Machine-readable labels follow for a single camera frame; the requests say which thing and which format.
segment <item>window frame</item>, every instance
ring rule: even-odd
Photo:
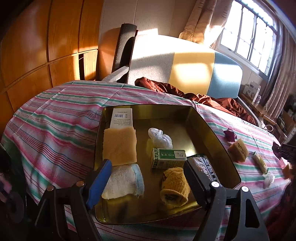
[[[223,31],[221,32],[219,38],[218,38],[218,45],[215,47],[215,49],[221,49],[220,46],[223,46],[223,48],[221,50],[225,50],[227,49],[227,51],[230,51],[231,53],[233,53],[234,55],[236,55],[238,58],[238,61],[242,61],[243,62],[247,62],[248,65],[250,65],[252,68],[254,68],[256,71],[259,71],[259,73],[263,74],[264,76],[266,76],[268,79],[270,78],[270,75],[272,74],[272,66],[274,64],[274,60],[275,60],[275,52],[278,48],[278,44],[279,44],[279,36],[278,36],[278,31],[273,27],[271,26],[270,24],[268,24],[265,20],[263,20],[253,9],[251,9],[250,7],[248,7],[245,3],[242,2],[242,0],[234,0],[236,2],[238,2],[239,4],[242,5],[242,9],[241,9],[241,19],[240,19],[240,24],[239,24],[239,32],[238,32],[238,36],[237,36],[237,43],[236,43],[236,46],[235,46],[235,50],[231,50],[229,49],[228,47],[224,46],[221,44],[221,39],[222,39],[222,34],[223,34]],[[278,26],[278,21],[277,21],[277,18],[274,14],[272,14],[268,9],[264,8],[263,6],[261,6],[258,2],[256,2],[256,4],[258,4],[267,14],[269,14],[270,16],[272,16],[275,21],[276,21],[276,27],[277,29],[279,28]],[[248,54],[248,58],[244,58],[243,56],[241,56],[240,54],[237,53],[237,48],[238,48],[238,45],[239,45],[239,40],[240,40],[240,34],[241,34],[241,30],[242,30],[242,16],[243,16],[243,9],[244,7],[246,9],[248,9],[250,12],[252,12],[254,14],[254,23],[253,23],[253,34],[252,34],[252,40],[251,40],[251,45],[250,45],[250,49],[249,49],[249,54]],[[254,43],[255,43],[255,38],[256,38],[256,28],[257,28],[257,18],[260,18],[265,24],[266,26],[270,27],[270,29],[274,32],[274,34],[276,35],[276,42],[275,42],[275,47],[274,47],[274,50],[273,50],[273,55],[272,55],[272,60],[271,60],[271,65],[270,65],[270,68],[269,68],[269,71],[267,74],[265,74],[264,72],[262,72],[259,67],[256,67],[254,64],[251,63],[251,57],[252,57],[252,53],[253,53],[253,49],[254,49]]]

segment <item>sock cuff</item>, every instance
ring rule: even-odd
[[[144,181],[141,170],[138,164],[133,163],[132,165],[133,171],[136,175],[136,183],[137,183],[137,194],[136,195],[143,195],[144,194]]]

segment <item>blue gripper pad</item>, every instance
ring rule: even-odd
[[[100,201],[111,172],[112,163],[110,160],[107,160],[89,188],[89,197],[86,201],[88,209],[92,209],[92,207]]]

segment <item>rust-colored quilt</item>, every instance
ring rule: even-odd
[[[187,93],[184,94],[181,90],[178,90],[176,87],[170,85],[169,83],[161,83],[153,80],[149,80],[145,77],[139,78],[135,81],[135,85],[139,87],[144,87],[159,93],[167,93],[176,96],[180,96],[185,99],[194,100],[200,104],[204,104],[210,107],[213,107],[218,110],[222,110],[228,114],[237,116],[244,121],[252,123],[255,125],[255,120],[250,116],[245,109],[232,98],[220,98],[215,99],[207,95]]]

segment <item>blue headboard panel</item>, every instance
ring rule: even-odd
[[[242,68],[233,59],[215,51],[213,74],[207,95],[218,98],[237,98],[242,81]]]

